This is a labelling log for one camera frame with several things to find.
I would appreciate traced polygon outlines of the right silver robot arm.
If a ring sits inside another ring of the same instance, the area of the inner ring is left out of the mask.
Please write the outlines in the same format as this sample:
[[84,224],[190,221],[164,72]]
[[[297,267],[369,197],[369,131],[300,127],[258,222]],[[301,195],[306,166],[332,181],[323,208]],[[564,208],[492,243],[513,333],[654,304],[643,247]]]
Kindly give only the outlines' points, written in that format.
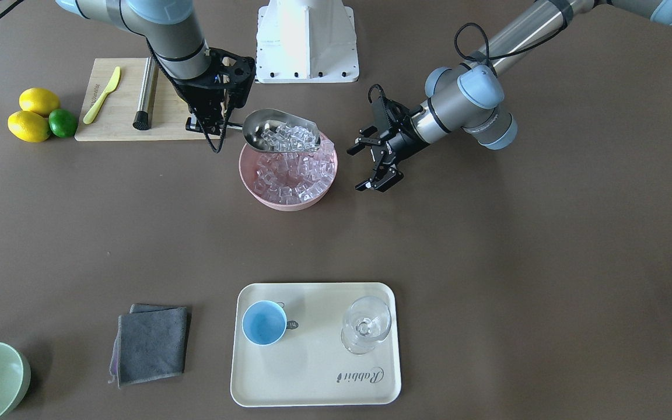
[[246,104],[256,76],[252,57],[211,48],[192,1],[59,1],[84,19],[146,39],[162,74],[190,112],[189,129],[226,138],[232,112]]

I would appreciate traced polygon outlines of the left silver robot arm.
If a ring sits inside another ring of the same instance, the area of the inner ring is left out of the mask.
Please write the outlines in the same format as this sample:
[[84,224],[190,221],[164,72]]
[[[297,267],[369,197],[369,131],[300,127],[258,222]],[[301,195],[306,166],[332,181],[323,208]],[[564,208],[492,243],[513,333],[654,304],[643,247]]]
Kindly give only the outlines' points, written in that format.
[[464,131],[482,146],[498,151],[511,144],[518,133],[515,117],[504,107],[502,74],[538,46],[571,26],[575,17],[601,6],[601,1],[535,1],[530,8],[489,37],[482,26],[467,22],[464,29],[477,29],[483,45],[465,54],[456,67],[433,70],[424,83],[426,99],[407,107],[387,98],[381,85],[369,89],[373,122],[359,131],[348,154],[370,151],[371,174],[355,186],[357,191],[385,192],[403,179],[399,164],[446,135]]

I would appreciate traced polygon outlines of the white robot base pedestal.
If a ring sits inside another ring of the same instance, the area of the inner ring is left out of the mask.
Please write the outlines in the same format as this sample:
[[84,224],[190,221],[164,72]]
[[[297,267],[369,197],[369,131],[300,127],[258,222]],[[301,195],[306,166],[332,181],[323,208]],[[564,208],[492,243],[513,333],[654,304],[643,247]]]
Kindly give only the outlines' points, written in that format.
[[258,83],[360,77],[355,15],[341,1],[270,1],[258,9],[256,40]]

